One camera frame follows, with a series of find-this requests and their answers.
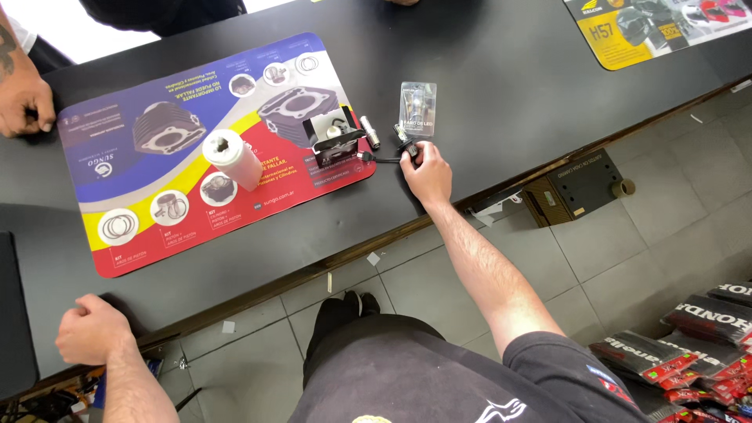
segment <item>promotional mat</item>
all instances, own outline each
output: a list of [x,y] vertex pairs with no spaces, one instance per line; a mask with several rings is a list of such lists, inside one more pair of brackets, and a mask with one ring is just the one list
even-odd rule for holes
[[615,71],[752,27],[752,0],[564,0]]
[[[58,127],[99,275],[113,278],[376,170],[317,166],[302,122],[350,105],[323,42],[295,35],[61,111]],[[202,155],[230,129],[258,156],[246,191]],[[370,151],[365,139],[361,151]]]

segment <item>tiled floor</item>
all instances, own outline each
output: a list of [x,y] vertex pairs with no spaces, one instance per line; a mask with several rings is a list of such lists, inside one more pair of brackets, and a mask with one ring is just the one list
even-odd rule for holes
[[[692,115],[703,121],[702,124]],[[650,335],[678,301],[752,277],[752,88],[725,94],[608,148],[637,193],[585,218],[538,229],[524,206],[475,227],[517,265],[562,329],[587,344],[626,328]],[[371,292],[384,312],[418,317],[447,340],[499,360],[435,227],[332,272],[333,292]],[[286,421],[323,276],[174,343],[160,382],[179,401],[203,387],[183,421]],[[174,362],[182,352],[188,370]]]

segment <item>hand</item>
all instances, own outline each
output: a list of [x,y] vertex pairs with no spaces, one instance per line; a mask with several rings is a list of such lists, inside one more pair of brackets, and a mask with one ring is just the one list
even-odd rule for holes
[[387,0],[388,2],[396,3],[401,6],[412,6],[418,3],[419,0]]
[[402,153],[402,159],[399,161],[410,190],[426,209],[450,204],[452,169],[449,163],[441,158],[438,148],[432,142],[419,141],[415,145],[420,151],[415,159],[418,168],[413,167],[407,151]]
[[[37,111],[38,118],[26,114]],[[49,132],[55,122],[52,90],[40,78],[34,65],[18,65],[0,84],[0,133],[6,138]]]
[[113,353],[138,350],[123,313],[94,294],[79,298],[76,304],[80,307],[62,316],[55,340],[66,363],[98,366],[106,364]]

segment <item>tattooed arm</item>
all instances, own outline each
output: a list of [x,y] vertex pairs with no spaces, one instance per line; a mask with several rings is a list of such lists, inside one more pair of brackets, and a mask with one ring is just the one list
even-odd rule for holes
[[54,122],[52,90],[21,50],[0,6],[0,133],[12,138],[49,132]]

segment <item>tape roll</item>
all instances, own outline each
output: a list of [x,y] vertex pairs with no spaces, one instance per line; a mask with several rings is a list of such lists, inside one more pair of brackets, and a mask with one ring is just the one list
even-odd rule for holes
[[625,196],[631,196],[636,191],[635,183],[632,179],[622,179],[621,181],[611,184],[611,192],[617,198],[623,198]]

